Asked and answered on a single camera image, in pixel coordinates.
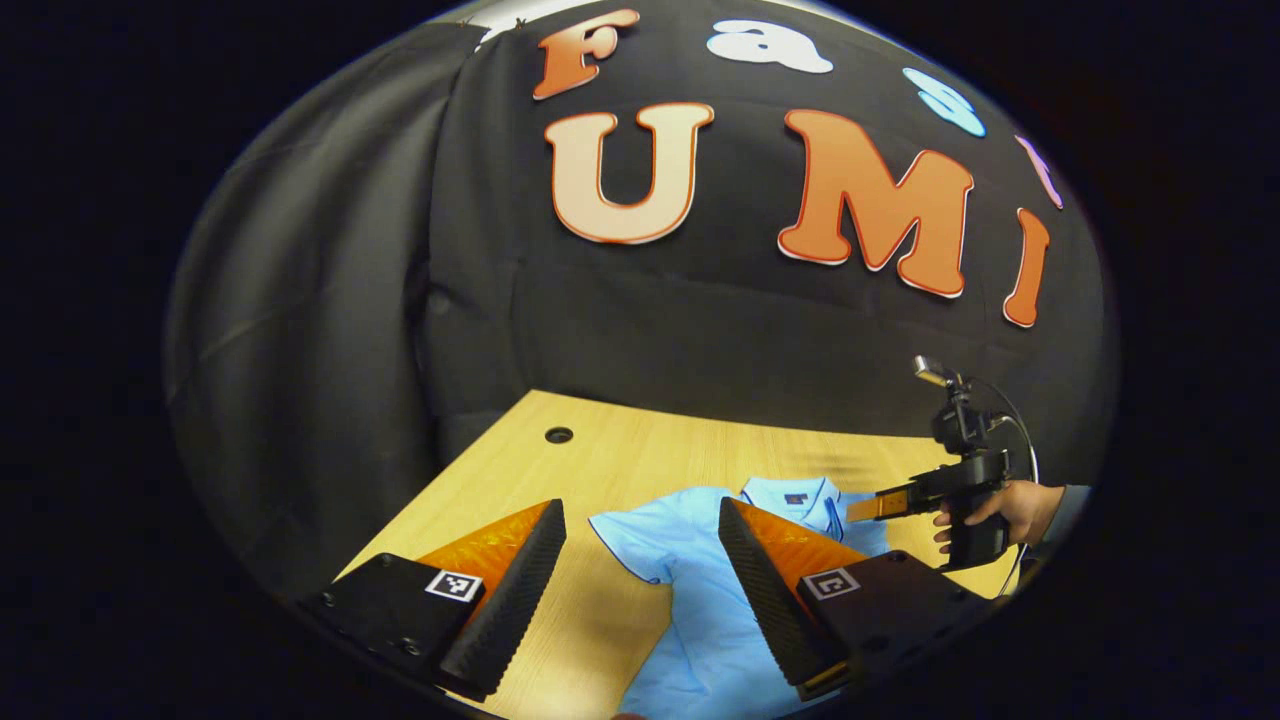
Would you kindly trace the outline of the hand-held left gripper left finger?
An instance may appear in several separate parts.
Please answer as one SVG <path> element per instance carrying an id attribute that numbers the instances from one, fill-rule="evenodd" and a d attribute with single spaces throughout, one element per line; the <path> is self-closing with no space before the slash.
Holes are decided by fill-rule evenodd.
<path id="1" fill-rule="evenodd" d="M 300 610 L 406 680 L 483 702 L 495 694 L 566 541 L 552 498 L 417 559 L 376 553 Z"/>

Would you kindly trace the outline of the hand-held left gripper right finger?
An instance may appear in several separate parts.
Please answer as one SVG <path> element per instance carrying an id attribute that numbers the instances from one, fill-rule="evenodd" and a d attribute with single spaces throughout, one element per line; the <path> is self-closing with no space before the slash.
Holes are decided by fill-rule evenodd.
<path id="1" fill-rule="evenodd" d="M 732 497 L 721 501 L 718 537 L 803 701 L 879 684 L 1001 607 L 910 553 L 868 557 Z"/>

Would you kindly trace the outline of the light blue T-shirt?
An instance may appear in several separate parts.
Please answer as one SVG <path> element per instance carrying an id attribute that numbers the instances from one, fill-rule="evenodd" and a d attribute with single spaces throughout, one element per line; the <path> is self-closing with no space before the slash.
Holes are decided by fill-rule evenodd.
<path id="1" fill-rule="evenodd" d="M 669 624 L 631 680 L 622 714 L 645 720 L 777 720 L 803 708 L 765 643 L 718 536 L 730 489 L 691 487 L 589 521 L 613 559 L 669 585 Z"/>

